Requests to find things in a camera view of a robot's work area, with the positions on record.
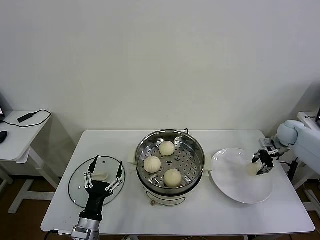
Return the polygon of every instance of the robotic arm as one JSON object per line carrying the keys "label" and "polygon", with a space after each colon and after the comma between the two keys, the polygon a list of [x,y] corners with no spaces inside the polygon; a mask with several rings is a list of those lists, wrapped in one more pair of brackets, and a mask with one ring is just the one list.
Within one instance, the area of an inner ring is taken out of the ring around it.
{"label": "robotic arm", "polygon": [[79,215],[78,224],[73,228],[71,237],[74,240],[98,240],[99,225],[102,220],[102,209],[105,198],[114,194],[114,190],[123,183],[122,176],[122,161],[118,168],[116,179],[111,184],[108,182],[92,180],[92,173],[95,170],[97,159],[90,164],[88,172],[84,173],[85,190],[89,194],[89,199],[86,203],[84,211]]}
{"label": "robotic arm", "polygon": [[269,173],[274,167],[273,161],[290,149],[306,165],[320,174],[320,130],[311,130],[302,122],[287,120],[282,123],[274,139],[262,138],[259,140],[262,146],[254,154],[253,163],[262,162],[262,168],[257,175]]}

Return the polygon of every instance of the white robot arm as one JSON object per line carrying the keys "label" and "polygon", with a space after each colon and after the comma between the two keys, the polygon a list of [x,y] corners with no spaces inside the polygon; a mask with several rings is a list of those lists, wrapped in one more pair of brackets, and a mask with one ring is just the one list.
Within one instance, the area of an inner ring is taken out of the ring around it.
{"label": "white robot arm", "polygon": [[276,133],[279,142],[292,146],[294,154],[317,174],[320,174],[320,131],[305,127],[302,122],[288,120]]}
{"label": "white robot arm", "polygon": [[311,130],[302,122],[287,120],[282,123],[274,139],[260,140],[262,149],[254,154],[253,163],[261,160],[263,166],[257,175],[269,173],[273,160],[278,160],[285,152],[292,149],[294,154],[320,174],[320,130]]}

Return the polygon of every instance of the stainless steel pot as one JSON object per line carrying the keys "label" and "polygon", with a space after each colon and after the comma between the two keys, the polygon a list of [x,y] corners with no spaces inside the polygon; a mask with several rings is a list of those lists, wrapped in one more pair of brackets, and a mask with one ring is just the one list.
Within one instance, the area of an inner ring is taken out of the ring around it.
{"label": "stainless steel pot", "polygon": [[[170,141],[175,146],[171,156],[159,152],[159,145]],[[150,156],[161,160],[161,168],[156,173],[144,169],[144,161]],[[200,181],[205,165],[205,153],[196,139],[189,134],[177,130],[155,131],[146,136],[135,151],[135,164],[138,177],[150,191],[165,197],[180,196],[190,192]],[[169,169],[181,173],[182,184],[170,188],[165,185],[164,175]]]}

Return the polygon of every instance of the wooden floor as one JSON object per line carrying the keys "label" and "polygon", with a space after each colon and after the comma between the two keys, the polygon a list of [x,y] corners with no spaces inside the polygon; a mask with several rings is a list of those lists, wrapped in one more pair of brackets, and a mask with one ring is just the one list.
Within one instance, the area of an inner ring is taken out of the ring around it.
{"label": "wooden floor", "polygon": [[[8,185],[0,195],[0,240],[43,240],[46,233],[40,229],[41,223],[47,209],[49,201],[24,200],[16,214],[8,214],[8,209],[14,201],[19,190],[23,186],[24,179],[16,179],[13,184]],[[307,189],[312,189],[320,200],[320,191],[316,182],[306,183]],[[54,192],[54,188],[48,182],[38,179],[32,185],[31,191]],[[303,192],[303,188],[297,190],[303,202],[309,202]],[[320,219],[315,212],[309,213],[315,227],[320,230]],[[176,236],[140,236],[140,240],[183,240],[186,237]],[[242,236],[203,236],[207,240],[242,240]],[[311,233],[284,235],[279,240],[320,240],[320,234],[316,231]],[[101,240],[121,240],[123,236],[101,236]],[[69,240],[67,236],[51,234],[48,240]],[[201,237],[192,237],[191,240],[204,240]]]}

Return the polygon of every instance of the white desk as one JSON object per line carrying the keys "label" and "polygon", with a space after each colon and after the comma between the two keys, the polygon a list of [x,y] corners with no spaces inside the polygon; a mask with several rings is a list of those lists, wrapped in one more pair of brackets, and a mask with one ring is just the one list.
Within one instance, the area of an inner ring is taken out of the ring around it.
{"label": "white desk", "polygon": [[[85,131],[76,147],[61,183],[43,219],[43,231],[71,231],[83,210],[69,198],[68,183],[86,160],[112,156],[123,161],[126,180],[120,194],[103,207],[100,233],[103,235],[274,235],[315,230],[307,211],[285,172],[275,163],[273,192],[268,200],[242,204],[225,196],[209,179],[177,206],[150,205],[128,157],[152,131]],[[224,148],[241,148],[254,153],[260,148],[260,131],[194,131],[190,134],[211,156]]]}
{"label": "white desk", "polygon": [[[48,116],[47,112],[41,111],[35,114],[32,118],[19,123],[17,119],[28,113],[35,111],[7,111],[5,112],[5,121],[20,126],[27,126],[41,123]],[[39,157],[39,155],[32,149],[30,144],[36,138],[40,130],[47,123],[21,128],[17,126],[8,125],[6,123],[0,123],[0,132],[7,131],[8,136],[3,143],[0,144],[0,161],[4,162],[16,162],[21,159],[23,155],[31,157],[31,161],[35,169],[54,187],[57,188],[60,179],[54,174],[54,172],[45,164],[45,162]],[[3,183],[0,186],[0,191],[4,189],[4,186],[13,180],[0,169],[0,178],[3,179]],[[21,191],[17,195],[16,199],[12,203],[9,213],[15,214],[22,203],[23,199],[35,199],[35,200],[51,200],[54,193],[43,192],[29,192],[33,180],[27,180],[23,185]]]}

